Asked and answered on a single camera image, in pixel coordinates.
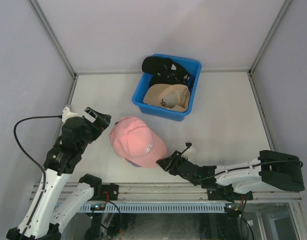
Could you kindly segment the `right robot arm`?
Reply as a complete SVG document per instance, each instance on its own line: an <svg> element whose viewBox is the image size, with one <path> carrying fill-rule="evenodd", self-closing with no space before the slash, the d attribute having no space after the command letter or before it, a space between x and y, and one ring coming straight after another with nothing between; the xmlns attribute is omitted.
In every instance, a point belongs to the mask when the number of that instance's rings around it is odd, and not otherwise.
<svg viewBox="0 0 307 240"><path fill-rule="evenodd" d="M199 166L184 153L175 151L157 165L173 176L179 176L194 186L216 193L216 199L233 202L237 196L273 187L286 192L305 190L303 162L295 155L262 150L251 161L236 165Z"/></svg>

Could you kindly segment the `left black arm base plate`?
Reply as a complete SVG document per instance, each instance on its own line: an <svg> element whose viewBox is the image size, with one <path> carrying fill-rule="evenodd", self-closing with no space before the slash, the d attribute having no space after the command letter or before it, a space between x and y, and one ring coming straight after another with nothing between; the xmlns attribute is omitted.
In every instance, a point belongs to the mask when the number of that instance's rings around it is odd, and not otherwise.
<svg viewBox="0 0 307 240"><path fill-rule="evenodd" d="M94 189L92 200L97 201L116 201L119 195L119 185L110 183L97 186Z"/></svg>

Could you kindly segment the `pink baseball cap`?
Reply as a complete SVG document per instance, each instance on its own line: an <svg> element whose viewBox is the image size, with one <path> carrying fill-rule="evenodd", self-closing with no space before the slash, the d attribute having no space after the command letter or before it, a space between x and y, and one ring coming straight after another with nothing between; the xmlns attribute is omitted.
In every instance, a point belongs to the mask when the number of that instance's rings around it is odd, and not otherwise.
<svg viewBox="0 0 307 240"><path fill-rule="evenodd" d="M121 118L109 135L114 152L142 168L157 167L157 160L167 156L164 141L136 116Z"/></svg>

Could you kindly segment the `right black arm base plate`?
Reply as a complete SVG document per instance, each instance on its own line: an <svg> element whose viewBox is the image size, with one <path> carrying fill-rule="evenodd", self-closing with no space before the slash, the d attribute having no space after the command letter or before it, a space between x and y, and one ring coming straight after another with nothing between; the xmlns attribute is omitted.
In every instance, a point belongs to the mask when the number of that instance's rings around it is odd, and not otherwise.
<svg viewBox="0 0 307 240"><path fill-rule="evenodd" d="M217 190L208 190L207 196L209 201L227 201L232 203L242 199L248 201L254 199L251 191L248 193L236 193L231 186Z"/></svg>

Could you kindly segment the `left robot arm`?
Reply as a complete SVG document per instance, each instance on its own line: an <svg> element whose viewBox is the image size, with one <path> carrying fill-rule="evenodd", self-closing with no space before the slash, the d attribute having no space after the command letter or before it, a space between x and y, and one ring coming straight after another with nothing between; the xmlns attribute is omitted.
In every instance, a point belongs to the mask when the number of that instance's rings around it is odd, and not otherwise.
<svg viewBox="0 0 307 240"><path fill-rule="evenodd" d="M87 146L95 141L111 123L111 115L87 107L85 115L78 115L66 106L60 119L61 135L48 151L41 181L22 222L8 230L8 240L59 240L67 224L89 200L107 198L102 179L85 174L75 191L55 208L61 192L82 159Z"/></svg>

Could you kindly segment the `beige baseball cap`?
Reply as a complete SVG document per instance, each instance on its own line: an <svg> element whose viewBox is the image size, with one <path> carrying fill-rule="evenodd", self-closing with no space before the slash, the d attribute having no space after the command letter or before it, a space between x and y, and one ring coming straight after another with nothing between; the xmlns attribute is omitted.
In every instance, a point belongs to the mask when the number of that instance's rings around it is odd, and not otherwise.
<svg viewBox="0 0 307 240"><path fill-rule="evenodd" d="M151 86L143 102L176 112L186 112L190 101L189 88L184 84L154 84Z"/></svg>

